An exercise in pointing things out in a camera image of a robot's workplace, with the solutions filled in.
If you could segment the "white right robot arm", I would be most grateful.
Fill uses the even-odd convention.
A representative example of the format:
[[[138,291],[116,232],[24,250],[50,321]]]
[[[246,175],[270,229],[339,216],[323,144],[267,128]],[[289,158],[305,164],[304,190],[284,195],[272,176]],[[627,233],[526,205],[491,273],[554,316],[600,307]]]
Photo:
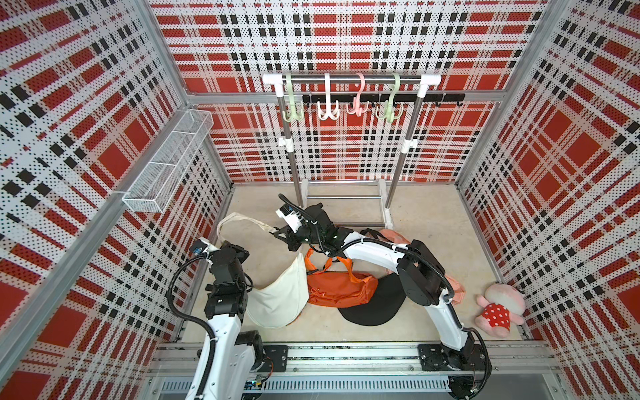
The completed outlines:
[[[396,244],[381,238],[368,238],[351,228],[338,227],[318,203],[305,209],[290,202],[284,195],[277,215],[286,226],[273,236],[285,242],[291,251],[303,244],[328,256],[365,261],[399,276],[405,295],[425,307],[440,339],[445,356],[454,368],[469,368],[477,358],[476,370],[490,376],[493,370],[486,343],[474,328],[466,328],[453,307],[454,289],[445,277],[442,265],[418,240]]]

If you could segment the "cream fabric bag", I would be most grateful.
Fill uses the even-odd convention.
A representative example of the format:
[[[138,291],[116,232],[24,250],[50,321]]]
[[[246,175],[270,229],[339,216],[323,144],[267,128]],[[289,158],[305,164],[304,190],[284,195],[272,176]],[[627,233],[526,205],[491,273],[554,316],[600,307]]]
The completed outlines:
[[[273,236],[275,228],[241,213],[230,213],[217,226],[220,242],[236,244],[249,252],[243,263],[248,310],[243,329],[278,329],[293,323],[308,302],[303,255],[291,252]]]

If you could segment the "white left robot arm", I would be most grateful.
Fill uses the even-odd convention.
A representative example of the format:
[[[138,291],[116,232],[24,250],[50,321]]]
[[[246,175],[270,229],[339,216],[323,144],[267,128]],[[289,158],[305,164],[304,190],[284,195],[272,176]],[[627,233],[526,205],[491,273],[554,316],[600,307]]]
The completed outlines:
[[[242,266],[249,253],[229,242],[218,248],[205,238],[196,241],[190,252],[193,257],[178,267],[166,292],[170,311],[205,331],[186,398],[240,399],[250,373],[260,368],[265,359],[259,332],[241,332],[248,308],[248,291],[252,287]],[[173,293],[179,276],[199,262],[205,262],[214,276],[213,285],[207,289],[205,319],[178,310]]]

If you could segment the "pink fabric bag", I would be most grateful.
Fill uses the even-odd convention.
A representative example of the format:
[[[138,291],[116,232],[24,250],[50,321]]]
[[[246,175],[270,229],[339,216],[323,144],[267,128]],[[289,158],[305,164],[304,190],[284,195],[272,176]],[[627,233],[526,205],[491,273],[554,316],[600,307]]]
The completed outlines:
[[[373,233],[370,233],[369,236],[371,236],[372,238],[375,237],[376,239],[380,239],[387,243],[409,245],[408,239],[406,239],[400,233],[393,231],[391,229],[381,229],[380,231],[375,231]],[[448,280],[449,284],[452,286],[452,289],[453,289],[453,298],[452,298],[451,304],[453,306],[460,304],[464,300],[466,295],[464,286],[461,285],[461,283],[459,283],[453,277],[446,275],[446,273],[443,276],[445,276],[445,278]]]

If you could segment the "orange fabric bag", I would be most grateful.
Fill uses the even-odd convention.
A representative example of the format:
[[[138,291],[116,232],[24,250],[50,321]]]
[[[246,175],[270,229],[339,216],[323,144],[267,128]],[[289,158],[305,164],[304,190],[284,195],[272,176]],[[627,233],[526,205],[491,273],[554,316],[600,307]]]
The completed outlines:
[[[311,256],[314,250],[305,254],[307,270],[308,302],[327,308],[351,308],[370,302],[378,289],[378,280],[370,273],[353,271],[350,258],[328,258],[324,268],[316,268]]]

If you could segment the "black fabric bag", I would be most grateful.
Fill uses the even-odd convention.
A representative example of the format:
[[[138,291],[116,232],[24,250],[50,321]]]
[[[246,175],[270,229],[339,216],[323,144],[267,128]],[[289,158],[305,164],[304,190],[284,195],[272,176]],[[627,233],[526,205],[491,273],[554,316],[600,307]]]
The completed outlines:
[[[393,319],[406,298],[399,276],[390,274],[378,280],[378,287],[368,303],[338,311],[350,323],[376,327]]]

